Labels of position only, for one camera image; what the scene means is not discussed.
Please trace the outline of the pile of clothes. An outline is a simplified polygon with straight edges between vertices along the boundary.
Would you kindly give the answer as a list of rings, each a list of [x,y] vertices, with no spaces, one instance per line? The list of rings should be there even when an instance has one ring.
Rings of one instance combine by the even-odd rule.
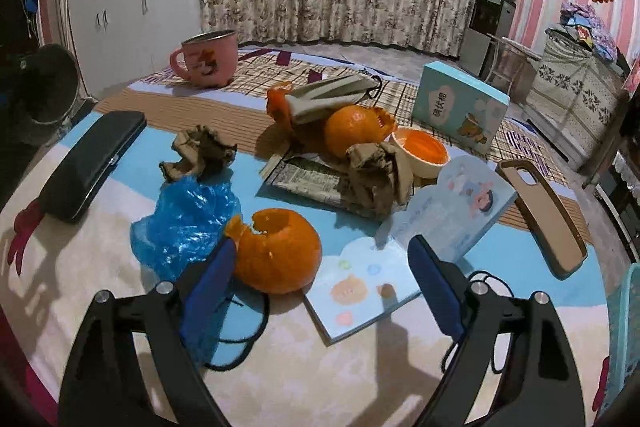
[[[603,61],[613,63],[618,59],[618,49],[610,31],[591,4],[565,1],[561,6],[561,24],[582,28],[589,32],[593,49]]]

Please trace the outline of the orange peel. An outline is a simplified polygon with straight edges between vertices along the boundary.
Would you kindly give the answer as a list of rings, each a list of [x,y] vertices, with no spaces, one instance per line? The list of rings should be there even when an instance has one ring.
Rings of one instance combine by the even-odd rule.
[[[319,270],[320,237],[296,211],[258,210],[249,225],[236,215],[224,228],[224,235],[236,248],[234,276],[256,291],[270,295],[300,291]]]
[[[395,118],[378,106],[355,105],[340,108],[328,118],[309,124],[293,124],[285,95],[294,89],[282,84],[267,92],[267,114],[300,143],[337,158],[346,156],[349,147],[361,143],[381,143],[395,131]]]

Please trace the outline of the brown phone case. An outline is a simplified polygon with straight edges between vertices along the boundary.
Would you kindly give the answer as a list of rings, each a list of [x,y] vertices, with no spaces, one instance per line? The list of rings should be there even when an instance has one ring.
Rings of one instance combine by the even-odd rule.
[[[515,204],[535,236],[551,273],[561,281],[584,263],[587,249],[561,199],[529,160],[500,161],[497,172],[518,197]]]

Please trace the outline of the pink enamel mug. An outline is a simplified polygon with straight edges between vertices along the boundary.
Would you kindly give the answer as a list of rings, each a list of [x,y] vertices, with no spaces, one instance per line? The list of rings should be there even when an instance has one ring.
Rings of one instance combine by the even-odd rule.
[[[169,57],[169,66],[176,76],[201,88],[228,86],[238,62],[238,40],[232,29],[192,37]]]

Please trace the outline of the white cabinet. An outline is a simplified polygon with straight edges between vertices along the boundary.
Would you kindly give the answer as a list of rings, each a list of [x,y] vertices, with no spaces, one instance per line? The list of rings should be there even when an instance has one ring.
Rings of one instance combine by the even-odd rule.
[[[167,67],[202,29],[200,0],[68,0],[68,15],[82,80],[98,100]]]

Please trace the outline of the pastel greeting card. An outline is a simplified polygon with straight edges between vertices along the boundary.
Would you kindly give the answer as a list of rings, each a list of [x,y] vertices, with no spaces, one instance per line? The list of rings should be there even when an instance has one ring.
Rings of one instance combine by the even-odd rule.
[[[484,161],[448,161],[437,181],[416,190],[372,237],[322,259],[305,299],[326,342],[355,334],[419,295],[408,260],[413,236],[423,236],[439,259],[457,262],[515,199],[513,186]]]

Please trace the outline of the cloth covered cabinet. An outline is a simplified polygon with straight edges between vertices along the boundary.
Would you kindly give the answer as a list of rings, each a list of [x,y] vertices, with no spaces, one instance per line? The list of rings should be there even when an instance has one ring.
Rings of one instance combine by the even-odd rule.
[[[572,169],[585,169],[622,122],[629,102],[623,83],[611,64],[556,24],[546,30],[524,112]]]

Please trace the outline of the brown paper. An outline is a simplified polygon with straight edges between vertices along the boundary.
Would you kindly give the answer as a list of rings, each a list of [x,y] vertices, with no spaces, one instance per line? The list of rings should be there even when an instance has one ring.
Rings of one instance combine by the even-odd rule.
[[[201,181],[222,173],[235,160],[238,146],[224,143],[215,130],[197,124],[194,128],[179,131],[172,141],[171,150],[180,159],[161,161],[158,165],[167,183],[187,176]]]
[[[405,153],[388,142],[355,144],[346,152],[348,177],[359,204],[380,219],[404,208],[413,172]]]

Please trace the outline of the water dispenser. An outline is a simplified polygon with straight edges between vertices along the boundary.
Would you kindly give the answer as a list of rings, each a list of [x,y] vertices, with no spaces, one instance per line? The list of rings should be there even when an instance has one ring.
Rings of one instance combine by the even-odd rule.
[[[498,41],[509,35],[515,8],[513,0],[473,0],[458,61],[465,72],[480,80],[487,78]]]

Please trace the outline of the light blue plastic basket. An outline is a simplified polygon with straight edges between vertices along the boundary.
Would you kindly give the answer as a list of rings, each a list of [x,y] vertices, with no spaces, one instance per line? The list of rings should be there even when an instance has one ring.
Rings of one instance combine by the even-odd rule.
[[[620,286],[608,296],[610,355],[600,413],[611,406],[639,365],[639,277],[639,263],[629,265]]]

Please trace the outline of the blue plastic bag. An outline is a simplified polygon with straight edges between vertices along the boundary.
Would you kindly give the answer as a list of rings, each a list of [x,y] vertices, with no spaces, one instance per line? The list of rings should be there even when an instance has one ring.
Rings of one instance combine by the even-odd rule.
[[[210,254],[240,212],[229,182],[201,183],[186,176],[163,186],[152,215],[131,225],[131,250],[159,280],[173,282],[190,263]]]

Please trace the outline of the light blue cardboard box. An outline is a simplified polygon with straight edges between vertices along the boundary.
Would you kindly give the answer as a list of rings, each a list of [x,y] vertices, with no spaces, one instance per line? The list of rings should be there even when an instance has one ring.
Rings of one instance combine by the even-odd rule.
[[[510,104],[509,95],[446,63],[423,66],[412,117],[486,155]]]

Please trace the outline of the low shelf with lace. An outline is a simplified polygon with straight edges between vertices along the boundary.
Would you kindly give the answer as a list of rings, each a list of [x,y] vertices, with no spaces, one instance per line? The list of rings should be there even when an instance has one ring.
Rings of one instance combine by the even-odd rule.
[[[594,195],[608,212],[625,248],[639,256],[639,153],[624,143],[593,178]]]

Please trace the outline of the small cream bowl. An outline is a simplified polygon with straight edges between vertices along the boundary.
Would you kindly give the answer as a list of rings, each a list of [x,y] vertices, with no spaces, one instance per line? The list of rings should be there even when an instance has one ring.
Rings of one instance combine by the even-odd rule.
[[[399,127],[390,141],[405,153],[413,174],[421,179],[436,179],[450,159],[445,145],[421,129]]]

